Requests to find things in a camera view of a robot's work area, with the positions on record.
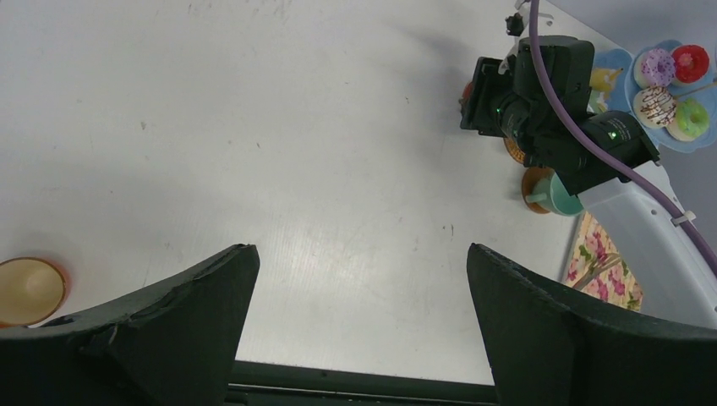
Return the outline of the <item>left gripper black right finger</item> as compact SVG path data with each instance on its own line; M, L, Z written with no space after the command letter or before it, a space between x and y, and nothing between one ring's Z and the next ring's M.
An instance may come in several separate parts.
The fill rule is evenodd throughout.
M482 244L467 275L500 404L715 404L714 330L607 304Z

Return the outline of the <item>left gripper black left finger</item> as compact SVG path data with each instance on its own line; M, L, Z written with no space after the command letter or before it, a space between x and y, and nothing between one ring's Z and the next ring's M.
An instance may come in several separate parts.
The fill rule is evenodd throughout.
M172 277L1 332L4 405L220 405L260 269L236 244Z

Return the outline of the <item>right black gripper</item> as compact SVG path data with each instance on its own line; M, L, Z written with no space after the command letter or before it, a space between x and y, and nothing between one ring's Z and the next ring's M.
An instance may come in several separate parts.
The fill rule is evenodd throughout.
M594 45L572 36L540 36L539 50L555 93L576 123L590 117L589 77ZM527 38L507 59L479 58L460 127L483 136L509 138L524 152L526 167L582 168L588 153L556 115L545 95Z

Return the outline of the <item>red apple coaster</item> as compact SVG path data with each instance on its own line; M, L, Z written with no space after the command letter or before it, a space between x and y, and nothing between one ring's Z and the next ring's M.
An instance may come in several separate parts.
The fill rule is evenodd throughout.
M460 104L461 108L464 108L467 105L468 101L470 100L472 90L473 90L473 82L468 82L465 85L465 87L462 91L462 95L459 99L459 104Z

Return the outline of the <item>woven rattan coaster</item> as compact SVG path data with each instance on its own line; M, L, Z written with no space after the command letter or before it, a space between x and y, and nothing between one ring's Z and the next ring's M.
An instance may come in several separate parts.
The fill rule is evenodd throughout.
M518 164L523 165L525 154L524 152L518 147L517 143L514 140L511 140L509 138L503 139L504 146L506 148L506 151L508 155Z

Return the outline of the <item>orange round coaster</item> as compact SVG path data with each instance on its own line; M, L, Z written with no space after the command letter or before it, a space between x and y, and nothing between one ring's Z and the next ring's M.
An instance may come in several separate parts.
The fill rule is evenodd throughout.
M545 167L530 167L525 171L521 182L521 193L523 202L530 211L538 214L550 212L541 205L540 200L535 201L535 199L543 194L540 190L542 182L550 182L553 174L552 169Z

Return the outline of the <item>green teacup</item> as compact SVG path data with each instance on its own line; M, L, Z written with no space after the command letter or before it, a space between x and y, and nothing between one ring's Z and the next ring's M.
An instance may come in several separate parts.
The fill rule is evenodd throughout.
M540 200L541 205L550 213L563 217L575 217L583 212L584 208L580 200L567 192L566 187L555 173L550 182L543 181L541 186L540 190L543 194L539 195L535 201Z

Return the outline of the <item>orange small mug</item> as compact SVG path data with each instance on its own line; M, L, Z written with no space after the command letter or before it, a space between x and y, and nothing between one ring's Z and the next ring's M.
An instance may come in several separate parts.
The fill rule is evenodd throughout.
M1 327L30 326L48 319L68 297L71 278L59 264L38 257L1 263Z

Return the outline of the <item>white chocolate donut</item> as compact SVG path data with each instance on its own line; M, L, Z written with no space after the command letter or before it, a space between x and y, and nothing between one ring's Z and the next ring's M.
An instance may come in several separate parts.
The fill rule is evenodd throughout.
M666 87L649 87L633 98L632 110L641 124L649 129L661 129L674 121L677 103Z

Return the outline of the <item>purple sprinkled donut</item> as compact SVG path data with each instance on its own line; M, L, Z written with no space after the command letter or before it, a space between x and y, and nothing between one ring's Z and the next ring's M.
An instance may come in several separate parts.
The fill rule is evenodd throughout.
M675 60L663 48L651 48L642 52L633 67L633 78L641 89L667 87L676 77Z

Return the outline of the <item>green frosted donut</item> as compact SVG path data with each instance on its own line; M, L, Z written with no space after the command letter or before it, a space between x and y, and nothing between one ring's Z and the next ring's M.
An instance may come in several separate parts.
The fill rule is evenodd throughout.
M693 142L709 131L710 116L702 103L687 98L677 103L675 119L666 128L673 139Z

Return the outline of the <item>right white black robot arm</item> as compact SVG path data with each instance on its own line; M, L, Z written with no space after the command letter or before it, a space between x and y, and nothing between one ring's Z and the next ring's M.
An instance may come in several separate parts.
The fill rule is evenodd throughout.
M713 328L716 257L691 238L659 153L628 112L588 110L594 45L523 38L503 59L481 57L460 126L513 141L525 167L552 169L616 243L645 293L643 313Z

